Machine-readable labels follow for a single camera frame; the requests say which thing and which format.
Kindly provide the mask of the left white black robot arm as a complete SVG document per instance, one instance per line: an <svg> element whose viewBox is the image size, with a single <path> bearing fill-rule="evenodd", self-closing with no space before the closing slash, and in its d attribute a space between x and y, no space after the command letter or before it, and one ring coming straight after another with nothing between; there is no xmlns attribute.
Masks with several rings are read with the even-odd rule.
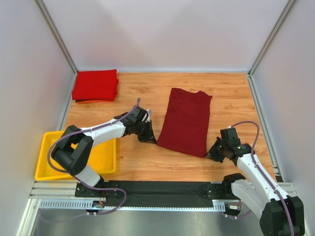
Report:
<svg viewBox="0 0 315 236"><path fill-rule="evenodd" d="M141 143L156 144L150 114L150 110L136 105L131 111L100 125L88 128L71 125L51 146L48 159L53 159L61 166L60 172L70 174L84 186L100 188L103 178L88 165L92 150L109 140L132 134Z"/></svg>

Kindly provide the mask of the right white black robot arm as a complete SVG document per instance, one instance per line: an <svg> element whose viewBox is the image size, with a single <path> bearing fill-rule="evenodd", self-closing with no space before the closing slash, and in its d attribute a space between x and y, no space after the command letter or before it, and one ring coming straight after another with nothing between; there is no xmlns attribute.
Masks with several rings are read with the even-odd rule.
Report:
<svg viewBox="0 0 315 236"><path fill-rule="evenodd" d="M260 163L252 146L241 143L234 127L220 130L206 156L231 160L242 172L225 176L229 193L242 200L259 220L265 236L303 236L304 205L279 186Z"/></svg>

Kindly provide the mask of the dark red t-shirt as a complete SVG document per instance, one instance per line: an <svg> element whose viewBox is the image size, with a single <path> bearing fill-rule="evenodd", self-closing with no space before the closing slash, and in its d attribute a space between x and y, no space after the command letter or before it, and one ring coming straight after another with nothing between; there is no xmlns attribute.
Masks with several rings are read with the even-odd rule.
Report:
<svg viewBox="0 0 315 236"><path fill-rule="evenodd" d="M172 88L157 145L196 157L207 152L207 133L212 96Z"/></svg>

